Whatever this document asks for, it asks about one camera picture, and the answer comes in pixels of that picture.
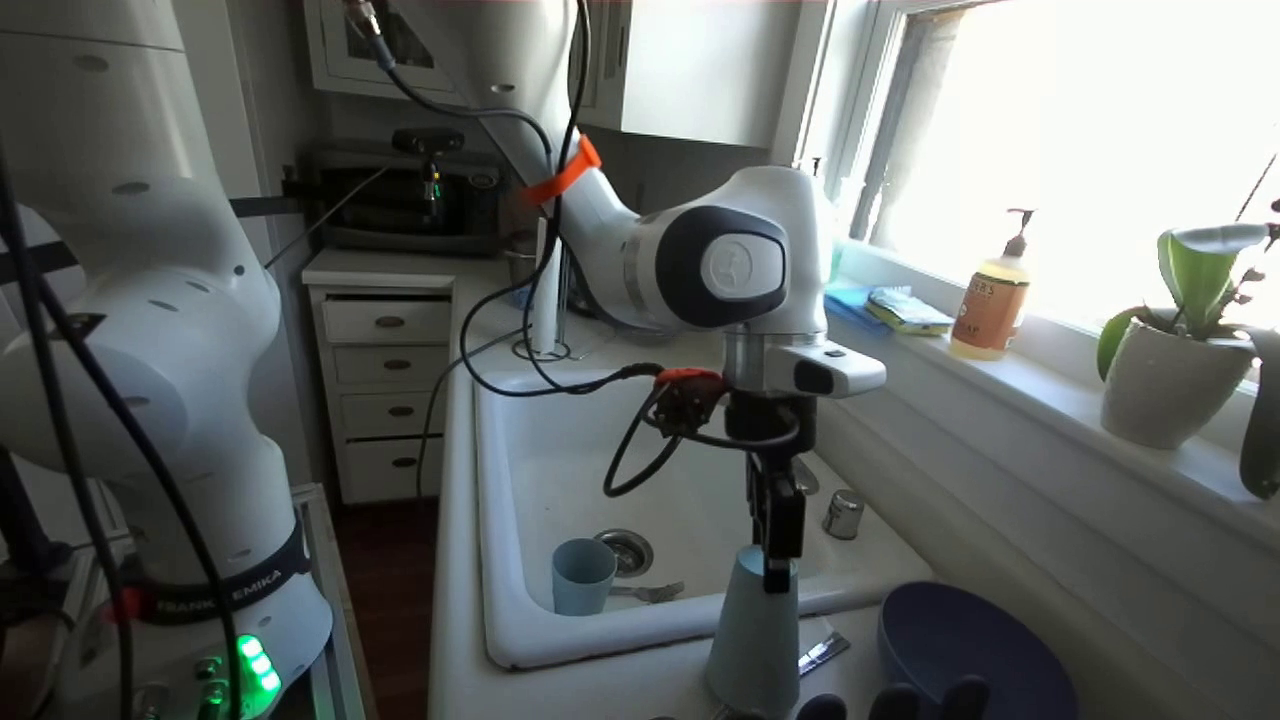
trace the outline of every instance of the sink drain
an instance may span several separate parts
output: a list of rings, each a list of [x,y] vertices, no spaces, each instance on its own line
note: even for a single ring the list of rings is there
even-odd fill
[[[654,542],[633,528],[609,528],[597,537],[615,551],[615,574],[642,574],[654,568]]]

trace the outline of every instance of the blue bowl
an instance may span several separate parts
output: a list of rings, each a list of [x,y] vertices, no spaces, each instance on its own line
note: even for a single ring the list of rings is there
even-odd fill
[[[948,583],[901,583],[880,609],[880,654],[894,682],[937,702],[964,675],[987,682],[986,720],[1076,720],[1065,662],[997,603]]]

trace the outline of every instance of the cabinet drawer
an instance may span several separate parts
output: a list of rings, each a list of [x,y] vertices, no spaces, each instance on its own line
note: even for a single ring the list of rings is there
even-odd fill
[[[341,382],[435,382],[450,367],[445,346],[338,346]]]
[[[421,392],[343,392],[343,435],[425,435],[432,389]],[[432,431],[445,427],[445,392],[435,401]]]
[[[450,342],[439,298],[323,298],[329,342]]]
[[[343,503],[383,503],[383,500],[413,500],[439,493],[439,467],[445,467],[445,438],[428,445],[425,473],[421,464],[421,438],[372,438],[372,445],[343,445],[343,480],[341,497]]]

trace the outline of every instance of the white cabinet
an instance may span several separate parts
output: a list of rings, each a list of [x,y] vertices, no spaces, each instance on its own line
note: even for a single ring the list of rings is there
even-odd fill
[[[350,25],[343,0],[306,0],[310,25],[310,56],[312,82],[319,93],[353,93],[353,96],[392,96],[405,101],[402,88],[375,66],[372,47]],[[408,25],[390,13],[392,51],[405,63],[405,78],[435,102],[459,102],[450,77],[435,66],[432,51],[408,30]]]
[[[319,252],[306,269],[338,497],[390,503],[439,493],[453,280],[487,259]]]
[[[593,0],[597,127],[703,143],[771,143],[801,4]]]
[[[312,82],[402,96],[341,0],[306,0]],[[593,66],[579,125],[700,143],[771,143],[801,4],[790,0],[590,0]],[[432,51],[392,17],[405,78],[459,102]]]

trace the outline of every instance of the green leaf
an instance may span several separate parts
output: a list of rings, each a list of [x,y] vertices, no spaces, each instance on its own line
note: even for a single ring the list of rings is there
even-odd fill
[[[1189,231],[1166,231],[1177,236],[1185,249],[1203,255],[1242,255],[1252,244],[1269,238],[1269,223],[1215,223],[1215,227],[1189,227]]]
[[[1143,316],[1143,311],[1150,311],[1143,305],[1125,307],[1125,311],[1115,311],[1115,316],[1103,322],[1103,333],[1098,336],[1092,362],[1098,362],[1098,375],[1101,375],[1101,381],[1112,375],[1122,339],[1125,339],[1127,322],[1132,322],[1136,316]]]
[[[1166,231],[1161,252],[1161,276],[1179,307],[1179,318],[1197,339],[1214,336],[1220,328],[1220,316],[1234,298],[1234,269],[1235,269],[1235,244],[1207,244],[1203,236],[1189,244],[1193,231]]]

